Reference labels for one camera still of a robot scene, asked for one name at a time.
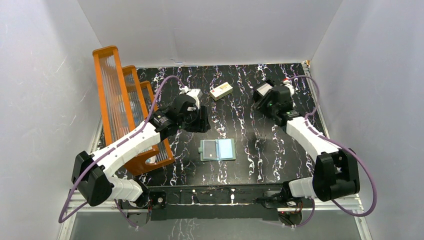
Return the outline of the mint green card holder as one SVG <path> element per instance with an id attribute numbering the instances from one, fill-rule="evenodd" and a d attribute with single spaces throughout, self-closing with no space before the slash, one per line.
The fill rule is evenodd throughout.
<path id="1" fill-rule="evenodd" d="M 216 140 L 218 157 L 216 159 L 203 159 L 203 142 L 205 140 Z M 226 139 L 205 139 L 200 141 L 198 152 L 200 160 L 205 161 L 233 161 L 236 159 L 235 140 L 233 138 Z"/>

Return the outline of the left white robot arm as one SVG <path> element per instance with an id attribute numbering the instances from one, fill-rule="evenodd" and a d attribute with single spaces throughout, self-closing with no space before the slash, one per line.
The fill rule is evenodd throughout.
<path id="1" fill-rule="evenodd" d="M 133 131 L 91 154 L 79 153 L 74 162 L 70 195 L 78 190 L 91 207 L 106 200 L 131 202 L 137 208 L 149 203 L 149 190 L 133 179 L 115 177 L 115 172 L 144 150 L 159 144 L 179 130 L 206 133 L 210 130 L 207 108 L 200 103 L 202 91 L 191 89 L 171 104 L 150 109 L 146 119 Z"/>

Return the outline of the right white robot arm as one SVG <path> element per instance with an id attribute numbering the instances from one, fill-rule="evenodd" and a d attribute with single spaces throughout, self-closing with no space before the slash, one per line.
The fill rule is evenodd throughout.
<path id="1" fill-rule="evenodd" d="M 255 90 L 254 107 L 282 127 L 314 161 L 311 177 L 283 183 L 281 199 L 286 206 L 295 207 L 302 197 L 327 202 L 360 191 L 358 163 L 353 155 L 324 140 L 294 109 L 292 90 L 288 86 L 264 83 Z"/>

